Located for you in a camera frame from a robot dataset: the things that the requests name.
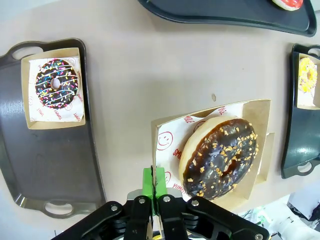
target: tray rim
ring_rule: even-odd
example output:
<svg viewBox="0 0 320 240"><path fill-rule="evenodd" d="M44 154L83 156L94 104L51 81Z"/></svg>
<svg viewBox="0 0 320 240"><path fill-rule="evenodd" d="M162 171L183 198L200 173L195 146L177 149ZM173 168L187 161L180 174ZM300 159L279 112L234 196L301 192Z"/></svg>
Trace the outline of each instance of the tray rim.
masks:
<svg viewBox="0 0 320 240"><path fill-rule="evenodd" d="M232 17L207 17L207 16L193 16L193 17L186 17L183 15L171 14L168 13L154 4L152 4L152 0L138 0L139 3L146 8L151 13L155 14L156 16L176 23L184 23L184 24L223 24L223 25L234 25L234 26L245 26L245 27L256 27L262 29L269 29L275 30L285 33L297 34L306 37L313 37L317 32L317 18L313 6L310 0L304 0L304 4L306 7L307 12L309 13L309 26L305 31L297 31L291 28L284 28L281 26L277 26L275 24L266 23L262 21L252 21L246 20L241 18L232 18Z"/></svg>
<svg viewBox="0 0 320 240"><path fill-rule="evenodd" d="M8 50L7 53L4 55L0 56L0 69L11 66L11 65L16 65L21 62L21 59L15 59L12 57L12 53L15 51L25 48L25 47L40 47L43 49L44 52L49 51L49 50L54 50L52 45L60 45L60 44L71 44L72 42L77 41L78 44L81 46L74 46L76 48L79 48L79 52L81 55L81 51L83 51L83 59L80 58L81 62L81 68L84 69L84 72L82 72L82 79L83 76L85 78L85 84L83 84L83 93L84 93L84 99L85 99L85 104L84 104L84 110L85 110L85 127L87 128L89 132L89 141L91 145L91 152L92 152L92 157L93 157L93 164L94 164L94 169L96 172L96 177L97 177L97 182L98 182L98 188L101 196L101 200L98 202L66 202L66 201L47 201L47 200L40 200L40 199L35 199L35 198L27 198L23 196L22 191L20 190L19 183L16 179L15 173L13 171L13 168L11 166L11 162L9 160L9 157L7 155L6 147L5 147L5 140L2 134L2 130L0 128L0 154L2 153L3 156L0 156L0 169L2 171L4 180L6 182L6 185L9 189L9 192L14 200L14 202L22 208L26 209L32 209L32 210L37 210L41 211L45 215L51 217L51 218L56 218L56 219L66 219L73 217L74 215L78 214L90 214L99 207L101 207L103 204L107 202L106 198L106 193L103 187L103 182L102 182L102 175L101 175L101 170L100 170L100 165L99 165L99 159L98 159L98 153L97 153L97 148L96 148L96 143L95 143L95 138L94 138L94 131L93 131L93 123L91 121L91 109L90 109L90 97L89 97L89 86L88 86L88 72L87 72L87 51L86 51L86 46L84 42L78 38L66 38L66 39L61 39L61 40L56 40L56 41L49 41L49 42L44 42L44 41L24 41L20 42L16 45L14 45L12 48ZM62 206L65 204L69 204L72 206L72 210L69 213L66 214L54 214L50 211L46 210L46 204L51 203L57 206Z"/></svg>
<svg viewBox="0 0 320 240"><path fill-rule="evenodd" d="M289 56L289 64L290 64L290 74L288 78L288 102L287 102L287 110L288 110L288 119L287 119L287 127L286 127L286 133L285 133L285 139L284 139L284 147L283 147L283 154L282 154L282 161L281 161L281 177L283 179L290 178L292 176L298 175L298 176L306 176L309 175L314 168L320 164L319 159L314 158L307 160L305 162L302 162L298 165L285 167L286 157L288 153L288 146L290 142L290 132L291 132L291 124L292 124L292 115L294 110L297 110L297 102L298 102L298 88L296 81L296 75L299 71L299 68L295 65L295 59L297 57L297 54L307 54L314 58L317 58L320 60L320 57L313 53L308 53L310 49L320 49L320 45L310 45L310 46L304 46L301 44L294 44L292 47L292 51ZM317 110L308 110L308 109L302 109L302 111L317 111ZM300 172L298 171L298 166L304 166L306 163L311 163L310 170L306 172Z"/></svg>

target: donut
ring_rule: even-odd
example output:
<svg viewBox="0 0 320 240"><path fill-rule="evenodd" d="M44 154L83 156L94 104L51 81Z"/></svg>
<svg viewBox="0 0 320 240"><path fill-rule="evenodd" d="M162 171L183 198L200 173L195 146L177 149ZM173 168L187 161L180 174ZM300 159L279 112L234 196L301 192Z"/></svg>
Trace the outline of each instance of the donut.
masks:
<svg viewBox="0 0 320 240"><path fill-rule="evenodd" d="M288 11L295 11L301 8L304 0L272 0L275 4L279 7L288 10Z"/></svg>
<svg viewBox="0 0 320 240"><path fill-rule="evenodd" d="M309 57L299 61L298 88L304 93L310 93L317 83L317 66Z"/></svg>
<svg viewBox="0 0 320 240"><path fill-rule="evenodd" d="M77 94L78 82L74 67L66 60L55 58L41 66L36 76L35 91L44 106L62 109Z"/></svg>
<svg viewBox="0 0 320 240"><path fill-rule="evenodd" d="M181 184L191 197L221 197L250 171L257 152L257 135L247 120L210 118L184 146L179 162Z"/></svg>

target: chocolate donut with nuts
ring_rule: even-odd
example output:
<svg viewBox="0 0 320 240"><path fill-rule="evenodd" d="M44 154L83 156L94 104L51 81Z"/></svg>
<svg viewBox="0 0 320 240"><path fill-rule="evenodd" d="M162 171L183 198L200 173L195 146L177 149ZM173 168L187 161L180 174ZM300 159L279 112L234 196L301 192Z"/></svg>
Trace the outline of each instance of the chocolate donut with nuts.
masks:
<svg viewBox="0 0 320 240"><path fill-rule="evenodd" d="M257 135L247 120L210 118L182 151L179 177L184 190L191 197L208 200L225 195L250 171L257 152Z"/></svg>

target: yellow donut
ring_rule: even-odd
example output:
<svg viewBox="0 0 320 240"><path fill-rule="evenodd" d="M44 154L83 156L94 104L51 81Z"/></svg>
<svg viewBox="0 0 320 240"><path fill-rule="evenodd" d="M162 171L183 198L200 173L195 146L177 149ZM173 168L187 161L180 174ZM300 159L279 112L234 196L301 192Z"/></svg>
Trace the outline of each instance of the yellow donut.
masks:
<svg viewBox="0 0 320 240"><path fill-rule="evenodd" d="M300 59L298 87L304 93L310 93L317 83L317 66L309 57Z"/></svg>

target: black object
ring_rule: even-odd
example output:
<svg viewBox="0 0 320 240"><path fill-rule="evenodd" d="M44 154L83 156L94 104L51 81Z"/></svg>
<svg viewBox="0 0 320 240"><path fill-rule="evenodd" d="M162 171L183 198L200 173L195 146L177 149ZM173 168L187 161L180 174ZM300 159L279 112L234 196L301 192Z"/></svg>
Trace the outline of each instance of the black object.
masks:
<svg viewBox="0 0 320 240"><path fill-rule="evenodd" d="M296 11L272 0L138 0L155 15L179 23L228 24L312 37L317 19L310 0Z"/></svg>
<svg viewBox="0 0 320 240"><path fill-rule="evenodd" d="M12 55L26 47L40 47L44 52L79 48L85 125L28 129L21 60ZM90 116L86 48L81 40L22 42L0 57L0 168L17 205L63 219L91 213L106 202ZM47 203L70 204L72 211L54 214L46 210Z"/></svg>
<svg viewBox="0 0 320 240"><path fill-rule="evenodd" d="M263 227L203 197L185 202L182 197L166 194L157 200L157 205L167 240L187 240L187 230L207 240L269 239L269 232ZM152 201L143 195L127 200L124 206L107 202L53 240L145 240L147 224L152 220L151 206Z"/></svg>
<svg viewBox="0 0 320 240"><path fill-rule="evenodd" d="M306 176L320 164L320 110L297 108L299 54L309 54L311 49L320 49L320 45L303 46L295 44L290 56L290 79L288 95L288 124L284 152L281 164L283 179L294 175ZM300 172L298 166L311 163L311 169Z"/></svg>

